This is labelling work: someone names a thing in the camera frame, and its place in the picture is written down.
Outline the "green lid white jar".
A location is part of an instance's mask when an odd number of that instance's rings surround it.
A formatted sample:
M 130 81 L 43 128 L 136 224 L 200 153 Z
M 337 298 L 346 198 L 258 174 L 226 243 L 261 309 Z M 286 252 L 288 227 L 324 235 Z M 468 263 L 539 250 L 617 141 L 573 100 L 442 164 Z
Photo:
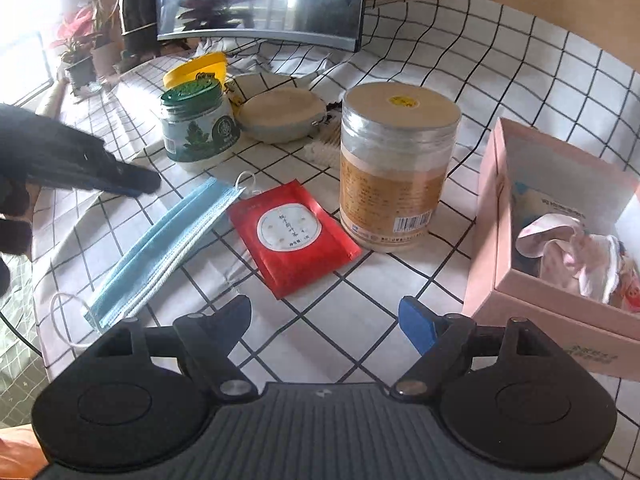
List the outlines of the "green lid white jar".
M 195 164 L 227 153 L 240 129 L 222 84 L 205 76 L 178 84 L 160 96 L 165 151 L 179 164 Z

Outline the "black flat screen monitor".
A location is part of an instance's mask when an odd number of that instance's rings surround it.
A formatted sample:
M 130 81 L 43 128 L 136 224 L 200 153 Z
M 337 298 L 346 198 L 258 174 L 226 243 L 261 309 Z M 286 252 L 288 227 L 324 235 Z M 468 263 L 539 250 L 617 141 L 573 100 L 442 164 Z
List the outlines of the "black flat screen monitor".
M 234 37 L 360 48 L 364 0 L 156 0 L 160 39 Z

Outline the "pink lace cloth item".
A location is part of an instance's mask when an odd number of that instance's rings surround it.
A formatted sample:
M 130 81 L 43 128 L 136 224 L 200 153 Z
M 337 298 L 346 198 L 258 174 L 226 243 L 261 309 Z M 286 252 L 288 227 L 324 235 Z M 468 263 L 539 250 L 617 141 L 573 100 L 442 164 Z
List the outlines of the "pink lace cloth item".
M 566 214 L 544 214 L 521 229 L 515 249 L 536 262 L 541 280 L 639 313 L 639 268 L 616 236 L 592 234 L 580 220 Z

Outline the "tall clear canister beige lid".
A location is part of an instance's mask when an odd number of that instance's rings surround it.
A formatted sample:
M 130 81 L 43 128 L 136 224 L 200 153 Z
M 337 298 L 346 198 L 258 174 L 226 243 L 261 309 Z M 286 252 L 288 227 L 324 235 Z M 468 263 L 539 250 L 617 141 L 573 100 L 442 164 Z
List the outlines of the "tall clear canister beige lid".
M 462 114 L 433 90 L 369 82 L 342 101 L 340 217 L 376 252 L 414 246 L 442 195 Z

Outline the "blue surgical face mask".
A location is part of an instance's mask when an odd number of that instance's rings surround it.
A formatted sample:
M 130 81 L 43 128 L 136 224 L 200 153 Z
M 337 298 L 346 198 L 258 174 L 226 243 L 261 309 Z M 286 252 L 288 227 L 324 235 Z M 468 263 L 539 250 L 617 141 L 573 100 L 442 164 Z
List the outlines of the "blue surgical face mask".
M 244 193 L 255 192 L 256 176 L 241 172 L 230 184 L 209 178 L 169 209 L 118 260 L 91 304 L 77 295 L 56 292 L 49 313 L 61 309 L 63 299 L 77 301 L 85 320 L 102 335 L 124 318 L 137 314 L 190 254 L 196 243 Z

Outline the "pink cardboard box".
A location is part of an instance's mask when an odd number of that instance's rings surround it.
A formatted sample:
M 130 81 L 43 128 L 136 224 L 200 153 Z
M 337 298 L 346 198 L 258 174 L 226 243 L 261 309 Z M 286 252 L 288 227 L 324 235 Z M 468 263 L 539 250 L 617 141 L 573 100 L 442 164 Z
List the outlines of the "pink cardboard box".
M 590 372 L 639 377 L 639 181 L 501 119 L 480 165 L 463 312 L 529 318 Z

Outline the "red sachet packet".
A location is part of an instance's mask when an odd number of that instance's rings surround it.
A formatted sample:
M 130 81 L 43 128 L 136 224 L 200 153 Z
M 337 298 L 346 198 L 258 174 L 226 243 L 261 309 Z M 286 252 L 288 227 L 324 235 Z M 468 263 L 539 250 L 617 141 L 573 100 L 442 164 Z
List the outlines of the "red sachet packet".
M 293 180 L 229 209 L 240 239 L 278 299 L 356 260 L 360 247 Z

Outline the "dark tall vase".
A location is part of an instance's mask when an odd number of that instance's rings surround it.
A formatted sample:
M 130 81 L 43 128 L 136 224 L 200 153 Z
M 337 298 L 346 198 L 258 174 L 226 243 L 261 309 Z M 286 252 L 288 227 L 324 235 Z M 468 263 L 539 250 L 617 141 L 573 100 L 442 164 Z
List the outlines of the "dark tall vase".
M 137 58 L 160 56 L 156 0 L 118 0 L 118 6 L 125 51 Z

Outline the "round beige zip pouch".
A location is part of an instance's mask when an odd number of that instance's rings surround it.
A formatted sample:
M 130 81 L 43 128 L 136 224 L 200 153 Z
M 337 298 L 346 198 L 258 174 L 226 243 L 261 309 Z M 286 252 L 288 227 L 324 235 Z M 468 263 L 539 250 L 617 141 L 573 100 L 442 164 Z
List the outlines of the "round beige zip pouch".
M 285 144 L 310 136 L 326 117 L 326 103 L 309 90 L 281 87 L 242 104 L 235 115 L 240 129 L 265 144 Z

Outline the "potted red flower plant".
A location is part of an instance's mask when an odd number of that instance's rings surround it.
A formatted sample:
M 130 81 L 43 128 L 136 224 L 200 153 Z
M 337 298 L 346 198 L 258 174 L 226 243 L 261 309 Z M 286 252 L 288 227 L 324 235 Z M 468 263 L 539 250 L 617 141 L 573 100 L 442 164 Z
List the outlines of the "potted red flower plant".
M 60 59 L 74 96 L 115 73 L 119 50 L 112 38 L 114 17 L 115 10 L 107 11 L 102 0 L 89 0 L 58 28 L 52 46 L 63 48 Z

